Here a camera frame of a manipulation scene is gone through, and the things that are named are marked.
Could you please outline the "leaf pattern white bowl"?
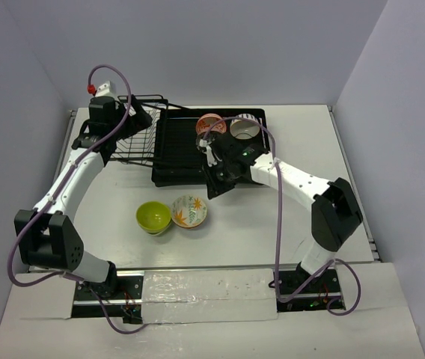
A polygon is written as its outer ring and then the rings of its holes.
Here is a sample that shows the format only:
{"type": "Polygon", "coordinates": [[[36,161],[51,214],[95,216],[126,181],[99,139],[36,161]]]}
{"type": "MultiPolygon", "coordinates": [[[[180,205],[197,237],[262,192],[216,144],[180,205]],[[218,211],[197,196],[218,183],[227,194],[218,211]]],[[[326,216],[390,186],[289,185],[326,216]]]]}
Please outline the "leaf pattern white bowl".
{"type": "Polygon", "coordinates": [[[171,204],[172,221],[184,229],[200,226],[207,219],[207,214],[207,202],[192,194],[180,196],[171,204]]]}

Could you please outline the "orange floral bowl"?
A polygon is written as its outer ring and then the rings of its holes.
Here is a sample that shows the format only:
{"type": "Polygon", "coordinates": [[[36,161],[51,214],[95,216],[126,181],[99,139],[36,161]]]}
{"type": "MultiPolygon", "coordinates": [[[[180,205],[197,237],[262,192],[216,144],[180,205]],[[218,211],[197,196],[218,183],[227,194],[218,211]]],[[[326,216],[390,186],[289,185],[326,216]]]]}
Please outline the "orange floral bowl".
{"type": "Polygon", "coordinates": [[[222,117],[218,114],[205,114],[198,119],[195,125],[195,131],[198,135],[203,135],[209,129],[224,134],[227,131],[227,124],[221,122],[219,125],[216,125],[220,120],[222,120],[222,117]]]}

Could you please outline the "white bowl pink rim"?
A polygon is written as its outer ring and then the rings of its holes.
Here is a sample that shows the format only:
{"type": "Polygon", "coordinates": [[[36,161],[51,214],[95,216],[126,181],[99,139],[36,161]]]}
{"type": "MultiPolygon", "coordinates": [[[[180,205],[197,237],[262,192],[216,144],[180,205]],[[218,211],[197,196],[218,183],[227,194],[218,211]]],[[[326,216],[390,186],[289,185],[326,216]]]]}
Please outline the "white bowl pink rim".
{"type": "Polygon", "coordinates": [[[260,133],[258,119],[253,114],[239,114],[230,122],[230,133],[238,140],[248,140],[260,133]]]}

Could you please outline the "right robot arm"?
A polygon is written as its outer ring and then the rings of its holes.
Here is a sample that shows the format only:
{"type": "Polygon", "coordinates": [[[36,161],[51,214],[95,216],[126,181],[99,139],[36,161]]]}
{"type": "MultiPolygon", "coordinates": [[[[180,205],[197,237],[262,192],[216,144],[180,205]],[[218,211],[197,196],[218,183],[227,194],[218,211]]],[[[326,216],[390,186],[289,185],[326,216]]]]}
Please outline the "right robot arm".
{"type": "Polygon", "coordinates": [[[350,183],[316,177],[282,162],[260,144],[244,144],[229,134],[200,139],[202,171],[209,199],[235,188],[240,180],[267,185],[288,196],[311,214],[312,244],[298,264],[298,283],[315,292],[324,283],[319,270],[333,260],[345,241],[362,224],[363,215],[350,183]]]}

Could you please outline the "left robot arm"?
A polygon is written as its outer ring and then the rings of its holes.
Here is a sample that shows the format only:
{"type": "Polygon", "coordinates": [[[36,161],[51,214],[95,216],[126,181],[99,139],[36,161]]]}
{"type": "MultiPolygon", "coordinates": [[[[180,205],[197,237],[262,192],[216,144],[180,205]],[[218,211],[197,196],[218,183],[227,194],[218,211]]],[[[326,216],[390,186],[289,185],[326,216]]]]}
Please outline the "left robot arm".
{"type": "Polygon", "coordinates": [[[16,214],[16,249],[26,265],[82,282],[99,297],[110,298],[119,289],[116,266],[85,250],[73,221],[91,183],[116,151],[117,142],[147,129],[153,120],[133,95],[126,102],[112,95],[96,95],[90,100],[88,113],[50,190],[33,209],[16,214]]]}

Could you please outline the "black dish rack tray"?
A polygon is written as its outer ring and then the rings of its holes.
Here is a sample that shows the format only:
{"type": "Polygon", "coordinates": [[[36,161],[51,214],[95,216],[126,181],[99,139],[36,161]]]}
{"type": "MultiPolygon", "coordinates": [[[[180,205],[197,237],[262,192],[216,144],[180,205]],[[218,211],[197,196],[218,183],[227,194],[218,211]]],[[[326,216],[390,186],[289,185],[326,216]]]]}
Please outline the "black dish rack tray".
{"type": "Polygon", "coordinates": [[[162,111],[156,124],[151,180],[157,187],[203,185],[202,154],[196,147],[196,123],[205,114],[235,117],[251,114],[266,126],[262,108],[181,108],[162,111]]]}

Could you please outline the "green bowl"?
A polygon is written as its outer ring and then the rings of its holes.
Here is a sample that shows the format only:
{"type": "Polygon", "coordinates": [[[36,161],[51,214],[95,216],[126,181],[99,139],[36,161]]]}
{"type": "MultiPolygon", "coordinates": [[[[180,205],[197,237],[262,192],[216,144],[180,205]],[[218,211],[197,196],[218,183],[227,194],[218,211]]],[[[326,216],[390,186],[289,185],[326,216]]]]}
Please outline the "green bowl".
{"type": "Polygon", "coordinates": [[[135,218],[143,231],[150,235],[158,235],[169,227],[171,212],[166,204],[149,201],[137,208],[135,218]]]}

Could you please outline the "white taped sheet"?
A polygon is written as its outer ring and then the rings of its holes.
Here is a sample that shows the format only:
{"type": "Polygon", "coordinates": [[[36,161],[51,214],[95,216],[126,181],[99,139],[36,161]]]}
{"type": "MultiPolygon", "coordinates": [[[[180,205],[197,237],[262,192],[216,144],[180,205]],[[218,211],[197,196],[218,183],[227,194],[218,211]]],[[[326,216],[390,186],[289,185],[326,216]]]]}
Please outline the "white taped sheet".
{"type": "Polygon", "coordinates": [[[272,277],[271,269],[148,271],[141,316],[146,324],[275,320],[272,277]]]}

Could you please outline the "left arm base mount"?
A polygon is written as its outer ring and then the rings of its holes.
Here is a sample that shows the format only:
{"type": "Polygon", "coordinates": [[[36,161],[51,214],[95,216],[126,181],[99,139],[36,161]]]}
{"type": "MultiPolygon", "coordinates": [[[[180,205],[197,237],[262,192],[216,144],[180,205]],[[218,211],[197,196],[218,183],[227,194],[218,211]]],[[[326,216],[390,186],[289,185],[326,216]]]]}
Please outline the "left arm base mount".
{"type": "MultiPolygon", "coordinates": [[[[117,289],[106,298],[99,295],[110,319],[121,319],[123,324],[142,325],[141,305],[143,271],[119,271],[117,289]]],[[[74,319],[101,318],[104,312],[92,291],[77,284],[73,296],[71,317],[74,319]]]]}

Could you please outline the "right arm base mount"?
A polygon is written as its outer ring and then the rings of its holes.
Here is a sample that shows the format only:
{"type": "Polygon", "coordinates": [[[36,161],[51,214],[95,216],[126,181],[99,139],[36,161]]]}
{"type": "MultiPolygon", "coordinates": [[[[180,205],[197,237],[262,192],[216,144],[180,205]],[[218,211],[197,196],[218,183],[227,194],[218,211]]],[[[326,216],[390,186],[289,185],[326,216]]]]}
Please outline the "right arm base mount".
{"type": "MultiPolygon", "coordinates": [[[[306,274],[296,270],[280,270],[278,282],[281,298],[295,292],[307,278],[306,274]]],[[[279,313],[326,310],[328,305],[331,310],[346,309],[335,269],[327,269],[320,277],[313,279],[291,301],[276,301],[279,313]]]]}

